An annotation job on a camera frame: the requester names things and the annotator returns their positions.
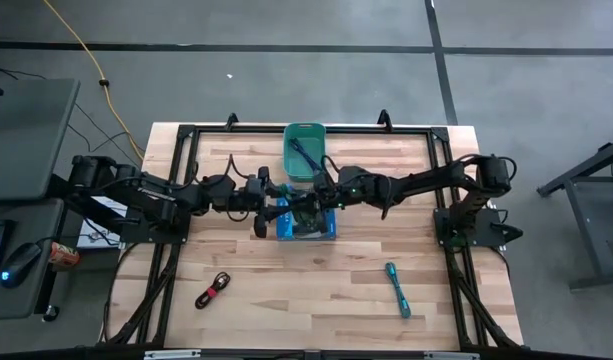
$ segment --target blue screwdriver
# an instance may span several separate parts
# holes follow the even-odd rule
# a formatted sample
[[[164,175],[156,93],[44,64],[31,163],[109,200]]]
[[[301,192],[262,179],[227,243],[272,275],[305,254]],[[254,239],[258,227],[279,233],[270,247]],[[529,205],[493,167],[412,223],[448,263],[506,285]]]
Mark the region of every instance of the blue screwdriver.
[[[397,269],[395,268],[395,264],[392,262],[386,263],[386,274],[390,278],[390,281],[395,285],[395,294],[397,295],[397,302],[399,303],[399,311],[402,313],[403,318],[410,317],[410,306],[408,306],[408,301],[404,297],[404,293],[402,292],[402,288],[399,286],[399,280],[397,280]]]

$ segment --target gray desk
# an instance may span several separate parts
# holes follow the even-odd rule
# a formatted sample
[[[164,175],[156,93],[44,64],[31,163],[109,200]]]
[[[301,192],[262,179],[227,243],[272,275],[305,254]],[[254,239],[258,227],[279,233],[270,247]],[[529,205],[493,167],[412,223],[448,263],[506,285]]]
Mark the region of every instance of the gray desk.
[[[59,235],[63,212],[64,203],[56,199],[37,201],[31,205],[1,206],[0,220],[16,222],[12,235],[6,243],[4,258],[23,243]],[[52,284],[54,279],[54,273],[49,273],[47,267],[50,247],[50,241],[43,242],[41,257],[35,262],[30,274],[21,285],[13,289],[6,289],[0,285],[0,319],[24,318],[34,312],[43,313],[46,310],[45,305],[50,293],[44,294],[46,298],[42,299],[41,291],[44,281]]]
[[[79,82],[20,80],[0,96],[0,201],[38,200],[48,189]]]

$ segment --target black floor stripe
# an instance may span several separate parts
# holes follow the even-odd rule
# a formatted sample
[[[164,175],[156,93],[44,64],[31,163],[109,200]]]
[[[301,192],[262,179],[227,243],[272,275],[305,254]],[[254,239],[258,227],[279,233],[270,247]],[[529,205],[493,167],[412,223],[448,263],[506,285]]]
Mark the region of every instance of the black floor stripe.
[[[271,53],[371,53],[371,54],[431,54],[432,46],[379,45],[207,45],[207,44],[125,44],[87,43],[91,51],[142,52],[271,52]],[[72,42],[0,41],[0,49],[19,50],[83,50]]]
[[[509,56],[613,56],[613,48],[488,48],[452,47],[442,48],[451,55],[509,55]]]
[[[435,64],[437,65],[437,76],[439,78],[439,90],[442,93],[442,101],[444,103],[444,113],[446,114],[446,122],[448,125],[457,125],[457,113],[455,112],[455,103],[453,102],[453,94],[450,91],[450,82],[448,81],[448,70],[446,70],[446,58],[442,47],[442,39],[439,36],[439,25],[437,24],[437,14],[433,7],[432,0],[425,0],[426,15],[428,16],[428,26],[430,28],[430,38],[433,42],[435,53]]]

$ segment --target computer mouse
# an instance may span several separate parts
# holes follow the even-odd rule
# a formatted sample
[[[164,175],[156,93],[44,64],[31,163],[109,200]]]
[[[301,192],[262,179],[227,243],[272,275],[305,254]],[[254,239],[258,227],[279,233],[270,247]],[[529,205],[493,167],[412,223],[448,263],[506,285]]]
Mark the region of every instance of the computer mouse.
[[[0,272],[0,283],[5,288],[18,287],[42,253],[42,248],[35,243],[20,245],[4,261]]]

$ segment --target black metal frame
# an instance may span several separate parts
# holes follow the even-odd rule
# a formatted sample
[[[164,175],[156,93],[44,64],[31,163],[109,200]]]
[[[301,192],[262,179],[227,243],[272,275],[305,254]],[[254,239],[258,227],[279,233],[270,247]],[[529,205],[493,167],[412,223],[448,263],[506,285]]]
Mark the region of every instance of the black metal frame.
[[[584,216],[577,196],[577,183],[604,182],[613,183],[613,177],[592,176],[597,171],[613,164],[613,143],[608,143],[598,149],[597,153],[571,170],[556,177],[546,185],[539,187],[537,192],[542,197],[547,197],[553,192],[566,189],[566,194],[575,214],[577,226],[582,235],[582,240],[590,256],[595,277],[580,279],[569,284],[571,291],[585,290],[589,288],[613,285],[613,255],[606,239],[597,239],[591,235],[588,228],[589,219]]]
[[[175,181],[179,175],[179,168],[182,163],[182,150],[185,145],[185,142],[190,139],[190,151],[188,158],[186,159],[186,173],[184,178],[184,183],[190,181],[192,176],[193,165],[197,159],[197,150],[199,149],[199,141],[200,135],[203,133],[282,133],[284,131],[284,126],[281,125],[239,125],[237,124],[239,121],[235,114],[231,114],[228,118],[228,121],[225,125],[222,124],[209,124],[209,125],[180,125],[177,131],[177,138],[175,142],[175,149],[173,152],[173,158],[171,161],[171,169],[169,174],[169,180]],[[453,160],[451,148],[450,148],[450,139],[448,136],[448,130],[446,127],[393,127],[392,121],[388,112],[386,110],[382,110],[378,121],[378,125],[381,126],[361,126],[361,125],[328,125],[327,133],[329,134],[383,134],[383,135],[420,135],[424,136],[426,140],[426,145],[428,147],[428,156],[430,159],[431,167],[439,166],[439,158],[437,154],[436,145],[441,145],[441,151],[444,158],[445,163],[449,163]],[[437,206],[439,208],[446,207],[446,199],[444,198],[444,193],[441,190],[435,191],[435,198],[437,201]],[[459,194],[457,189],[451,189],[451,198],[452,201],[459,200]],[[179,255],[181,252],[181,245],[171,245],[171,253],[169,255],[169,263],[172,262],[173,266],[170,270],[173,272],[170,280],[165,284],[163,290],[163,301],[161,304],[161,309],[159,313],[159,320],[157,329],[155,331],[155,335],[152,339],[152,342],[158,345],[163,346],[164,339],[166,335],[168,317],[170,313],[170,306],[172,302],[172,294],[175,286],[175,272],[177,269],[177,262],[179,261]],[[156,288],[156,285],[161,285],[158,281],[161,280],[161,276],[159,275],[159,269],[161,268],[162,257],[164,253],[164,244],[156,244],[155,250],[153,252],[153,258],[151,263],[151,268],[148,277],[148,285],[146,294],[152,296],[153,290]],[[444,246],[446,262],[448,264],[448,276],[449,276],[449,284],[451,289],[451,298],[453,300],[453,310],[455,314],[455,322],[457,326],[457,334],[460,347],[472,345],[472,342],[468,336],[466,329],[466,321],[464,317],[464,309],[461,301],[461,293],[460,289],[464,289],[464,286],[470,290],[469,295],[467,296],[469,300],[478,299],[478,291],[477,291],[477,282],[475,279],[475,270],[473,266],[472,256],[470,252],[470,248],[466,245],[463,251],[463,262],[465,274],[461,274],[459,269],[456,269],[457,272],[450,271],[453,267],[451,267],[451,263],[454,263],[454,253],[451,250],[452,247]],[[486,346],[488,344],[487,336],[486,336],[486,327],[484,324],[488,321],[492,320],[492,317],[486,312],[485,308],[481,303],[473,304],[474,308],[481,308],[484,311],[483,319],[482,315],[477,311],[474,312],[475,315],[475,323],[476,323],[476,331],[477,331],[477,344]],[[145,309],[146,313],[143,314],[143,319],[141,324],[139,325],[138,333],[137,333],[137,343],[143,344],[147,342],[147,334],[150,323],[150,308]],[[489,327],[489,331],[493,333],[493,328]]]

